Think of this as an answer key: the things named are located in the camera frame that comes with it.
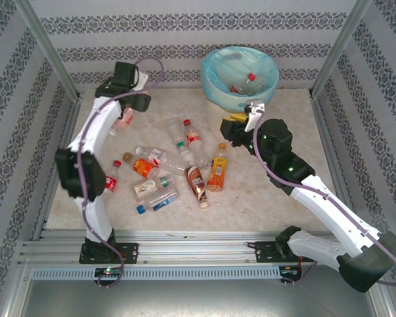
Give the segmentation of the clear bottle red cap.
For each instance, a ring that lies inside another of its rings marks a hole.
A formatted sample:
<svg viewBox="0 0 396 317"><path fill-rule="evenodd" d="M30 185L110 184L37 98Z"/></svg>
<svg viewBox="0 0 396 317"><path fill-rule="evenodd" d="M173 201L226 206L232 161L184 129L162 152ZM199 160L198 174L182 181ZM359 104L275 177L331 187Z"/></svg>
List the clear bottle red cap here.
<svg viewBox="0 0 396 317"><path fill-rule="evenodd" d="M246 96L255 96L270 89L270 78L265 75L249 73L241 85L240 91Z"/></svg>

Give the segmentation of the red-cap bottle red white label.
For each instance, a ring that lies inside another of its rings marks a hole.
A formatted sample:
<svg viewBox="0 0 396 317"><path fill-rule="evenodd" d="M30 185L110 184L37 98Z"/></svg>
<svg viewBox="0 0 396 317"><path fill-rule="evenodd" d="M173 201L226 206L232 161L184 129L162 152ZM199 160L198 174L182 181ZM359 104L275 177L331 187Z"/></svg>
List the red-cap bottle red white label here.
<svg viewBox="0 0 396 317"><path fill-rule="evenodd" d="M183 121L185 129L185 137L189 150L195 159L195 164L199 167L206 168L210 163L210 158L205 151L205 145L201 138L201 134L198 132L189 119Z"/></svg>

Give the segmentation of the pink drink bottle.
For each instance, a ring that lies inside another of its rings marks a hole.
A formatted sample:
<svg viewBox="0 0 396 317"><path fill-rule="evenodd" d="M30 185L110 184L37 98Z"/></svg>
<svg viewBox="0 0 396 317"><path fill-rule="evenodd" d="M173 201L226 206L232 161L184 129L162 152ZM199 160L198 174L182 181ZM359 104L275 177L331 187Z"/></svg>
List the pink drink bottle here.
<svg viewBox="0 0 396 317"><path fill-rule="evenodd" d="M119 130L127 128L133 119L134 109L126 108L123 111L121 119L117 119L111 126L109 134L116 135Z"/></svg>

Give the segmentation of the orange juice bottle yellow cap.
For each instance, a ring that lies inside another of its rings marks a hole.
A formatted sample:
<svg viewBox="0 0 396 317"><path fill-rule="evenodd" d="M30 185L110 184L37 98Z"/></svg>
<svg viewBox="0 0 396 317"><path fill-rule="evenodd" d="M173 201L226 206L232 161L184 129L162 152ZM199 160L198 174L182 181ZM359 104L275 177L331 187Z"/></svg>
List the orange juice bottle yellow cap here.
<svg viewBox="0 0 396 317"><path fill-rule="evenodd" d="M223 190L227 162L226 143L219 143L211 161L211 172L207 182L207 189L210 192Z"/></svg>

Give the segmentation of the clear bottle green cap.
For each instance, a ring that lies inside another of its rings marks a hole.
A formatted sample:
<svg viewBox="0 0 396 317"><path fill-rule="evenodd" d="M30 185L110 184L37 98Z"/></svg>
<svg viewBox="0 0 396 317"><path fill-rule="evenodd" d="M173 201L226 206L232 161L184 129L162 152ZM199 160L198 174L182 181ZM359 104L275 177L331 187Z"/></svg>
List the clear bottle green cap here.
<svg viewBox="0 0 396 317"><path fill-rule="evenodd" d="M176 146L178 153L184 157L189 154L189 148L185 142L183 130L181 129L177 119L170 119L166 123L168 135Z"/></svg>

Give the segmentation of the brown chocolate drink bottle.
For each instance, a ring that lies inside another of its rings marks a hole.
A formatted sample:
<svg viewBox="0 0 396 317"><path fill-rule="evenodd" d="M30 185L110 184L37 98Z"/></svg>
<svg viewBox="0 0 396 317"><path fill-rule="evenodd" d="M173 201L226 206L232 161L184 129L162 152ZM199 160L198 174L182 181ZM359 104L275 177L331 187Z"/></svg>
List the brown chocolate drink bottle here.
<svg viewBox="0 0 396 317"><path fill-rule="evenodd" d="M205 191L205 182L198 166L190 166L185 169L185 178L201 209L209 206Z"/></svg>

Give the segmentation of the orange label bottle brown cap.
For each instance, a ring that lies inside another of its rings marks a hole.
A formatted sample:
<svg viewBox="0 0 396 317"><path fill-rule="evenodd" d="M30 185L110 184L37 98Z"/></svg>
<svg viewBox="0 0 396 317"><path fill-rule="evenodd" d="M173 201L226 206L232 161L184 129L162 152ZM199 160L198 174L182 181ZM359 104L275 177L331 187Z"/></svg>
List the orange label bottle brown cap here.
<svg viewBox="0 0 396 317"><path fill-rule="evenodd" d="M150 162L139 157L138 155L126 152L122 159L131 170L145 179L151 179L155 176L158 176L158 167L152 165Z"/></svg>

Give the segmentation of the blue-cap bottle blue label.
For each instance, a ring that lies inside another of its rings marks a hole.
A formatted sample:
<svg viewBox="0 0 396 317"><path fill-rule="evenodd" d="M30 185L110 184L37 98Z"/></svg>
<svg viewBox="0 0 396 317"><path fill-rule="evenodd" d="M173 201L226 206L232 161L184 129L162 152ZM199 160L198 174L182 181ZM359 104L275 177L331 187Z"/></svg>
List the blue-cap bottle blue label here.
<svg viewBox="0 0 396 317"><path fill-rule="evenodd" d="M140 215L146 211L155 212L173 203L179 196L180 193L177 187L175 185L169 185L146 196L142 203L136 207L136 210Z"/></svg>

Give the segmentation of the beige label bottle green cap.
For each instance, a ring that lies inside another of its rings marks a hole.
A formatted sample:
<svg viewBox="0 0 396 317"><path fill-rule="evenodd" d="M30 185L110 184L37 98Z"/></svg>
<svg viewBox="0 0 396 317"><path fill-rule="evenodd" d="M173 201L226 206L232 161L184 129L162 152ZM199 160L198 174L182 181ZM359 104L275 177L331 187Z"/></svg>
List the beige label bottle green cap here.
<svg viewBox="0 0 396 317"><path fill-rule="evenodd" d="M133 197L136 202L141 202L156 190L175 184L174 177L171 174L164 176L155 176L150 179L141 180L131 186Z"/></svg>

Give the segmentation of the red-cap cola bottle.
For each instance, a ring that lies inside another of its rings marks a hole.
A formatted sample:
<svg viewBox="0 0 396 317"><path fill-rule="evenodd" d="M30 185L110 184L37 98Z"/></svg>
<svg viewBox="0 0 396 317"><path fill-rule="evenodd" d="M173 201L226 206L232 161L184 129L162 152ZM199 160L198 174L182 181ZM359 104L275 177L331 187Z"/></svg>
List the red-cap cola bottle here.
<svg viewBox="0 0 396 317"><path fill-rule="evenodd" d="M120 160L114 160L111 168L106 173L106 185L104 192L113 193L119 181L119 169L121 167Z"/></svg>

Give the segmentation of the white trash bin blue liner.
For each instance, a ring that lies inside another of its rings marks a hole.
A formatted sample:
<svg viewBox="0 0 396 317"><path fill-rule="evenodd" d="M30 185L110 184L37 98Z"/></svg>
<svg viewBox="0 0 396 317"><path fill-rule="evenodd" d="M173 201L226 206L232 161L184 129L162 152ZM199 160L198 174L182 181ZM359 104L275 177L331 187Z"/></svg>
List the white trash bin blue liner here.
<svg viewBox="0 0 396 317"><path fill-rule="evenodd" d="M231 93L231 86L241 88L247 75L270 78L270 89L255 96ZM201 63L201 82L206 97L230 112L241 112L247 100L261 99L268 103L274 96L280 71L271 56L253 48L228 46L211 51Z"/></svg>

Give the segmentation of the grey metal sheet panel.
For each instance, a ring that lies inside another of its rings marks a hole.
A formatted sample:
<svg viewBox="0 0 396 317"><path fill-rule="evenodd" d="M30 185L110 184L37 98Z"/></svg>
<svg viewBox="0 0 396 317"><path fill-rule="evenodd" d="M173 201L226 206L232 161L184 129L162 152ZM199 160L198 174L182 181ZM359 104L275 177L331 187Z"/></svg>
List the grey metal sheet panel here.
<svg viewBox="0 0 396 317"><path fill-rule="evenodd" d="M324 280L34 281L22 317L377 317L368 297Z"/></svg>

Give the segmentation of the aluminium side rail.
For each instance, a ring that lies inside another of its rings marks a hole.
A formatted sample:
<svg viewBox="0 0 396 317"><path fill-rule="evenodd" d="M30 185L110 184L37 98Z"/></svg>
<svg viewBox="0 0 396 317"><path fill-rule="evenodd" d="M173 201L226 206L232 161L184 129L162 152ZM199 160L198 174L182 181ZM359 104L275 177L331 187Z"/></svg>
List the aluminium side rail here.
<svg viewBox="0 0 396 317"><path fill-rule="evenodd" d="M36 188L36 193L39 196L33 205L35 207L35 218L27 240L39 240L48 222L55 194L59 187L55 152L58 148L66 147L71 142L84 96L85 92L81 92L72 101L70 108L63 113L63 116L59 117L59 124L55 127L52 138L48 143L45 156L46 165L42 165L41 174L36 182L36 185L40 186Z"/></svg>
<svg viewBox="0 0 396 317"><path fill-rule="evenodd" d="M316 100L311 94L310 102L337 197L346 203L346 205L348 205L351 209L353 209L354 205L352 203L351 197L348 194L348 188L342 175L341 165L339 164L336 156L334 142L331 140L331 135L325 122L322 109L318 100Z"/></svg>

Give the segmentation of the aluminium frame post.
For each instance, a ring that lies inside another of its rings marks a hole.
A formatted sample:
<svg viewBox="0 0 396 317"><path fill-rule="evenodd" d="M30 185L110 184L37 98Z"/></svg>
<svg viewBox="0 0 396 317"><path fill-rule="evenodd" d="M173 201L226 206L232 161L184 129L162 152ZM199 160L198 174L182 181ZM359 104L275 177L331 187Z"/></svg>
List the aluminium frame post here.
<svg viewBox="0 0 396 317"><path fill-rule="evenodd" d="M331 72L333 71L337 61L344 52L353 32L358 26L360 20L364 16L372 0L356 0L348 18L346 19L337 39L335 40L325 62L323 63L319 73L310 89L310 96L315 99L319 96L324 84L327 82Z"/></svg>
<svg viewBox="0 0 396 317"><path fill-rule="evenodd" d="M31 30L31 33L34 35L37 43L40 45L44 55L53 67L53 70L63 84L66 92L73 100L77 100L80 96L80 92L77 90L74 81L64 66L57 49L51 41L39 16L36 14L30 0L13 0L13 2Z"/></svg>

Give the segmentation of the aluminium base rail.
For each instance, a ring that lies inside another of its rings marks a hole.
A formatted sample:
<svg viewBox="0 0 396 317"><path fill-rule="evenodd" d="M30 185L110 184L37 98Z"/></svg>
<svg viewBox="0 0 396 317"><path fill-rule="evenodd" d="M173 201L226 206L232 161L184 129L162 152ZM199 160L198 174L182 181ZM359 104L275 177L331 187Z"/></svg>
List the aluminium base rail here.
<svg viewBox="0 0 396 317"><path fill-rule="evenodd" d="M222 266L255 264L249 242L273 241L278 232L116 230L117 242L137 243L138 266ZM80 266L82 230L43 230L40 239L22 243L18 265Z"/></svg>

